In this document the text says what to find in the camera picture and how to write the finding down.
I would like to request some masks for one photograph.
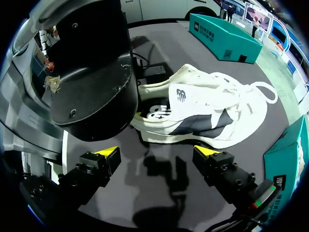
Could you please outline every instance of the gray floor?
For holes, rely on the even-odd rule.
[[[226,73],[243,84],[255,81],[270,84],[256,64],[219,61],[182,24],[143,26],[130,29],[129,33],[134,51],[148,58],[151,65],[164,65],[168,75],[188,63],[207,73]],[[152,83],[162,80],[152,78],[147,81]],[[266,119],[253,135],[226,150],[235,155],[235,161],[243,169],[256,173],[259,184],[264,179],[263,154],[287,126],[289,122],[286,113],[278,100],[276,104],[268,105]],[[174,221],[180,217],[178,227],[197,232],[231,217],[234,207],[227,204],[215,188],[209,188],[204,182],[192,164],[193,146],[189,144],[143,144],[132,128],[126,128],[112,139],[93,143],[83,142],[69,135],[66,164],[68,171],[74,168],[78,157],[84,152],[99,151],[115,145],[121,148],[122,163],[108,186],[100,188],[90,202],[80,208],[82,212],[128,227],[142,226],[149,220],[155,221],[156,225],[168,220],[174,225]],[[179,172],[178,176],[175,171],[176,159],[182,167],[182,173]],[[167,181],[170,165],[170,175],[179,180],[178,189]],[[189,185],[181,186],[181,179],[186,176],[189,178]]]

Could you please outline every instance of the wire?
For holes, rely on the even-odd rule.
[[[213,231],[213,230],[215,230],[215,229],[217,229],[217,228],[219,228],[219,227],[221,227],[223,225],[227,225],[228,223],[231,223],[233,221],[235,221],[235,219],[233,219],[233,218],[229,218],[227,220],[221,221],[221,222],[219,222],[217,224],[214,224],[214,225],[210,226],[207,230],[205,230],[205,232],[211,232],[211,231]]]
[[[262,221],[259,221],[259,220],[255,220],[253,218],[246,218],[248,221],[251,221],[251,222],[254,222],[256,224],[258,224],[260,227],[262,228],[265,228],[266,227],[266,224]]]
[[[136,55],[137,57],[140,57],[140,58],[142,58],[143,60],[145,60],[147,62],[147,65],[143,66],[144,70],[149,68],[149,61],[145,57],[141,56],[140,54],[134,53],[134,52],[133,52],[133,55]]]

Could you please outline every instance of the sneaker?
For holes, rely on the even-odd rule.
[[[258,87],[272,91],[275,99]],[[139,94],[142,111],[131,125],[144,141],[171,144],[194,139],[218,149],[253,134],[266,117],[267,102],[278,100],[269,84],[242,85],[226,74],[208,74],[189,64],[167,81],[139,86]]]

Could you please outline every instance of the teal display box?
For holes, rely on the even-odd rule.
[[[248,33],[219,18],[190,14],[189,31],[219,60],[254,64],[262,49]]]
[[[281,187],[281,192],[267,210],[272,220],[288,203],[308,164],[308,131],[305,117],[290,125],[264,154],[265,178]]]

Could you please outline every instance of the display screen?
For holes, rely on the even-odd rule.
[[[300,54],[300,52],[297,50],[297,48],[292,43],[291,43],[291,46],[290,46],[290,52],[296,58],[298,63],[301,64],[301,62],[303,61],[303,56]]]
[[[270,22],[270,18],[268,16],[266,16],[265,14],[262,14],[261,12],[258,12],[257,10],[248,6],[246,19],[253,22],[253,18],[255,18],[255,17],[259,21],[260,27],[262,29],[264,29],[265,31],[267,31],[268,26],[269,26],[269,22]]]
[[[273,28],[272,33],[282,42],[284,43],[286,40],[286,36],[279,31],[276,27]]]

